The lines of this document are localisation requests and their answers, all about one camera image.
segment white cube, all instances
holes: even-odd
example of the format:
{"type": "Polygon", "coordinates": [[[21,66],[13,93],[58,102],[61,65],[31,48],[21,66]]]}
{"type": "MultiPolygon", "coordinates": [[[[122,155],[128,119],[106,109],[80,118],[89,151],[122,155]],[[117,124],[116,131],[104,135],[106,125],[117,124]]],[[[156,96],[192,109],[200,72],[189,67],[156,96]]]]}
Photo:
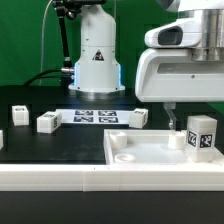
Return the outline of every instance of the white cube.
{"type": "Polygon", "coordinates": [[[13,106],[12,120],[15,126],[29,125],[29,111],[26,106],[13,106]]]}
{"type": "Polygon", "coordinates": [[[136,108],[130,114],[129,127],[131,128],[143,128],[148,121],[148,110],[136,108]]]}
{"type": "Polygon", "coordinates": [[[52,133],[61,125],[62,114],[48,111],[37,118],[37,132],[52,133]]]}
{"type": "Polygon", "coordinates": [[[2,149],[3,146],[4,146],[4,144],[3,144],[3,131],[0,130],[0,150],[2,149]]]}
{"type": "Polygon", "coordinates": [[[187,123],[186,155],[195,162],[214,160],[217,120],[205,115],[190,116],[187,123]]]}

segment small white block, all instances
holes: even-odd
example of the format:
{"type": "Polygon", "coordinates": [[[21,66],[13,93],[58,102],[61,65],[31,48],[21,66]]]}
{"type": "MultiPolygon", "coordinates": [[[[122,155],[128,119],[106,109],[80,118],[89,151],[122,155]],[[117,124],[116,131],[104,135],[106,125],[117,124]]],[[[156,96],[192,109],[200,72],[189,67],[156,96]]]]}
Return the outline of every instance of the small white block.
{"type": "Polygon", "coordinates": [[[148,110],[136,108],[130,114],[129,127],[143,128],[148,121],[148,110]]]}
{"type": "Polygon", "coordinates": [[[183,132],[174,132],[169,135],[168,147],[171,149],[184,149],[186,143],[186,134],[183,132]]]}
{"type": "Polygon", "coordinates": [[[15,126],[29,125],[29,111],[26,106],[13,106],[12,119],[15,126]]]}
{"type": "Polygon", "coordinates": [[[2,149],[3,146],[4,146],[3,145],[3,131],[0,130],[0,150],[2,149]]]}
{"type": "Polygon", "coordinates": [[[217,120],[208,116],[190,116],[187,124],[186,155],[195,162],[214,160],[217,120]]]}
{"type": "Polygon", "coordinates": [[[61,125],[61,119],[61,113],[48,111],[37,118],[37,132],[52,133],[61,125]]]}
{"type": "Polygon", "coordinates": [[[110,133],[110,140],[113,149],[119,150],[127,147],[127,134],[122,131],[110,133]]]}

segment black table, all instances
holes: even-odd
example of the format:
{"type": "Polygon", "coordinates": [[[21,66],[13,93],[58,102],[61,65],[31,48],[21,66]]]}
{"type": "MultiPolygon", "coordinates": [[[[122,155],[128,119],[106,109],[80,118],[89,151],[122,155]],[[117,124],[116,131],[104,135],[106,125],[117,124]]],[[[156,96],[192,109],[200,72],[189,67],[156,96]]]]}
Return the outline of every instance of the black table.
{"type": "MultiPolygon", "coordinates": [[[[0,87],[0,129],[4,130],[2,164],[105,164],[103,131],[127,125],[66,125],[51,135],[36,133],[36,118],[55,109],[150,111],[144,129],[168,129],[160,103],[143,104],[126,96],[88,101],[59,87],[0,87]],[[28,127],[14,127],[12,105],[27,105],[28,127]]],[[[224,152],[224,116],[205,103],[180,103],[175,110],[186,128],[189,115],[218,120],[216,147],[224,152]]],[[[223,192],[0,192],[1,223],[224,223],[223,192]]]]}

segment warning label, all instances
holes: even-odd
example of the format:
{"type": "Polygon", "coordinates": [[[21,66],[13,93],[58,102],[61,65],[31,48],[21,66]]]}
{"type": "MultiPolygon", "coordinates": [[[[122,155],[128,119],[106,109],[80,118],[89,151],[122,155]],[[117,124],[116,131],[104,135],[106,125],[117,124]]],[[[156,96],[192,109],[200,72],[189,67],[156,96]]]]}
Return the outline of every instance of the warning label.
{"type": "Polygon", "coordinates": [[[100,50],[98,50],[93,57],[93,61],[104,61],[103,55],[100,50]]]}

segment white platform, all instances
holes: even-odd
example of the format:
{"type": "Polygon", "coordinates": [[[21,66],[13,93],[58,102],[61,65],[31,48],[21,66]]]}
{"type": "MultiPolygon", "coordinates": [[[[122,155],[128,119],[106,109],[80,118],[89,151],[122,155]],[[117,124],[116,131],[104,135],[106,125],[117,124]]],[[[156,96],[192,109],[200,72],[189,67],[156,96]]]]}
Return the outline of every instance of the white platform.
{"type": "Polygon", "coordinates": [[[215,149],[213,163],[194,163],[183,151],[167,148],[170,131],[119,130],[127,148],[110,146],[105,130],[107,165],[0,165],[1,191],[223,191],[224,156],[215,149]],[[136,162],[118,164],[117,153],[136,162]]]}

